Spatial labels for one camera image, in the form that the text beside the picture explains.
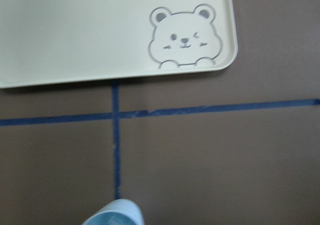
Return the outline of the light blue cup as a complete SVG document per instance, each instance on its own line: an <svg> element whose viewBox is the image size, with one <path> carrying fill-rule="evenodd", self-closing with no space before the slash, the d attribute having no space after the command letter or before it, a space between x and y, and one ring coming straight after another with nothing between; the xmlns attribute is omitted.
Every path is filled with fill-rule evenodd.
<svg viewBox="0 0 320 225"><path fill-rule="evenodd" d="M83 225L144 225L139 206L128 199L116 199L87 218Z"/></svg>

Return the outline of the cream bear tray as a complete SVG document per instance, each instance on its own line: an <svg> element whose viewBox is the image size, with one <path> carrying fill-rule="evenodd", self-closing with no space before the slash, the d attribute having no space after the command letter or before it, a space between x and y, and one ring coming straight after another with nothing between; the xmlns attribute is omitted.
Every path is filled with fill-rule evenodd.
<svg viewBox="0 0 320 225"><path fill-rule="evenodd" d="M218 71L232 0L0 0L0 86Z"/></svg>

